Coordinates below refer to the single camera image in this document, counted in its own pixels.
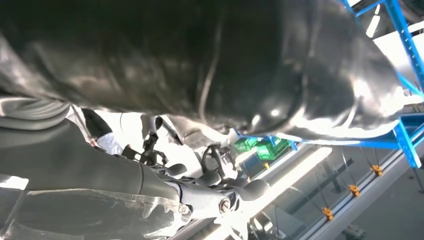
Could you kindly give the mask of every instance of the hex bolt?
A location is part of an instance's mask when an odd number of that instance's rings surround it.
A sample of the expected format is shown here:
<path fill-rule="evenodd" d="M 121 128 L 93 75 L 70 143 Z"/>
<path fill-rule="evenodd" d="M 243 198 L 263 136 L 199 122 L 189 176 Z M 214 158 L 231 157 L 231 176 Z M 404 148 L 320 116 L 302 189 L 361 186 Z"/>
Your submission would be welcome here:
<path fill-rule="evenodd" d="M 219 203 L 219 211 L 224 214 L 230 210 L 230 200 L 228 198 L 222 199 Z"/>

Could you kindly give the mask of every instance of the fluorescent light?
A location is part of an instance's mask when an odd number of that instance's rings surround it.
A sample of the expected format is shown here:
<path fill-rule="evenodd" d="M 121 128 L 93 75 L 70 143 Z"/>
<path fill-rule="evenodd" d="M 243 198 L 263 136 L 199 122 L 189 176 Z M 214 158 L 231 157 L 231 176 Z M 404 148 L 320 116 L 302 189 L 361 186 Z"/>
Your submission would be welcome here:
<path fill-rule="evenodd" d="M 349 5 L 352 7 L 353 5 L 359 3 L 361 0 L 347 0 L 347 2 L 349 3 Z"/>
<path fill-rule="evenodd" d="M 375 12 L 374 12 L 374 14 L 375 14 L 375 15 L 378 15 L 378 14 L 379 14 L 379 12 L 380 12 L 380 4 L 378 4 L 378 5 L 377 5 L 377 7 L 375 8 Z"/>
<path fill-rule="evenodd" d="M 380 22 L 380 16 L 374 15 L 371 19 L 371 22 L 369 23 L 368 28 L 366 29 L 366 35 L 370 38 L 374 36 L 374 33 L 376 32 L 377 25 Z"/>
<path fill-rule="evenodd" d="M 251 207 L 244 213 L 247 215 L 247 219 L 252 218 L 259 213 L 263 208 L 269 205 L 274 199 L 276 199 L 282 192 L 287 190 L 297 181 L 299 181 L 304 175 L 312 170 L 318 163 L 324 160 L 332 152 L 331 147 L 321 147 L 311 155 L 301 161 L 296 167 L 289 171 L 286 175 L 280 178 L 275 184 L 273 184 L 259 199 L 252 201 Z"/>
<path fill-rule="evenodd" d="M 410 95 L 410 96 L 405 96 L 404 98 L 405 105 L 420 104 L 422 102 L 423 102 L 423 98 L 420 95 Z"/>
<path fill-rule="evenodd" d="M 290 188 L 293 184 L 299 181 L 304 175 L 311 171 L 318 163 L 324 160 L 333 151 L 331 147 L 321 147 L 315 152 L 311 153 L 290 172 L 280 178 L 274 185 L 272 185 L 263 196 L 256 201 L 247 202 L 248 207 L 242 212 L 243 218 L 241 221 L 248 221 L 259 213 L 263 208 L 269 205 L 276 197 L 278 197 L 285 190 Z M 217 229 L 211 232 L 204 240 L 218 240 L 225 239 L 230 235 L 233 230 L 228 225 L 220 225 Z"/>

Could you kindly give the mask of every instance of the metal beam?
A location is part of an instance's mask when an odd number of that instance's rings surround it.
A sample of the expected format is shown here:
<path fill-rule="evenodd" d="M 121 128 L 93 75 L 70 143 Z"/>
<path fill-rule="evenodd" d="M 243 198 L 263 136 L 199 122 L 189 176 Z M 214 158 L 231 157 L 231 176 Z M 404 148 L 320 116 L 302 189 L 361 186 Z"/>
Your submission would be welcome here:
<path fill-rule="evenodd" d="M 416 147 L 417 153 L 424 154 L 424 143 Z M 335 239 L 351 222 L 365 211 L 387 188 L 389 188 L 409 168 L 405 155 L 396 151 L 383 165 L 383 175 L 374 174 L 366 178 L 360 185 L 359 197 L 349 195 L 334 209 L 334 219 L 327 221 L 323 217 L 316 225 L 306 232 L 300 240 Z"/>

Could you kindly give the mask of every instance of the orange bracket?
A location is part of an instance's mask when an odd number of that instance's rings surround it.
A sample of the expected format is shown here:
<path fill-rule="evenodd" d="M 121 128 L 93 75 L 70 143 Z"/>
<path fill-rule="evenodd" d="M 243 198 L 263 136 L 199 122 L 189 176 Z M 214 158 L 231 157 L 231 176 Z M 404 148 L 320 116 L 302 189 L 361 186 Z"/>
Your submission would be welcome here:
<path fill-rule="evenodd" d="M 359 187 L 357 185 L 349 185 L 349 191 L 352 193 L 352 195 L 354 197 L 359 197 L 360 192 L 359 192 Z"/>
<path fill-rule="evenodd" d="M 327 217 L 327 219 L 329 220 L 329 221 L 331 221 L 331 220 L 333 220 L 334 219 L 334 216 L 333 216 L 333 212 L 331 211 L 331 209 L 330 208 L 328 208 L 328 207 L 324 207 L 323 209 L 322 209 L 322 213 Z"/>
<path fill-rule="evenodd" d="M 377 176 L 383 175 L 383 170 L 379 165 L 372 165 L 371 170 L 375 173 Z"/>

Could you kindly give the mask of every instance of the blue metal rack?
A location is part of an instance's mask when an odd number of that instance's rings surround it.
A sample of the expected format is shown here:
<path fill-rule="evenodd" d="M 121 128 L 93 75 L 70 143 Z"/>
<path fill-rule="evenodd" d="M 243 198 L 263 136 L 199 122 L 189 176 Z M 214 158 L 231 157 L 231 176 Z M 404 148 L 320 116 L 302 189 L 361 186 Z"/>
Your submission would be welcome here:
<path fill-rule="evenodd" d="M 412 35 L 408 30 L 407 22 L 402 15 L 401 7 L 398 0 L 378 0 L 370 4 L 364 9 L 354 12 L 350 7 L 348 0 L 341 0 L 347 10 L 349 10 L 355 18 L 361 16 L 369 10 L 384 4 L 388 15 L 390 16 L 393 25 L 401 38 L 403 47 L 409 58 L 409 62 L 418 79 L 418 84 L 421 88 L 418 89 L 414 84 L 408 81 L 402 75 L 398 75 L 400 82 L 409 89 L 413 94 L 421 96 L 424 100 L 424 63 L 417 51 L 417 48 L 412 40 Z M 424 113 L 404 114 L 394 127 L 393 131 L 375 138 L 368 139 L 352 139 L 348 141 L 322 141 L 312 140 L 304 141 L 307 144 L 318 145 L 339 145 L 339 146 L 354 146 L 367 148 L 384 148 L 384 149 L 402 149 L 411 168 L 420 168 L 421 161 L 415 147 L 424 140 Z M 296 150 L 296 144 L 292 142 L 292 148 Z"/>

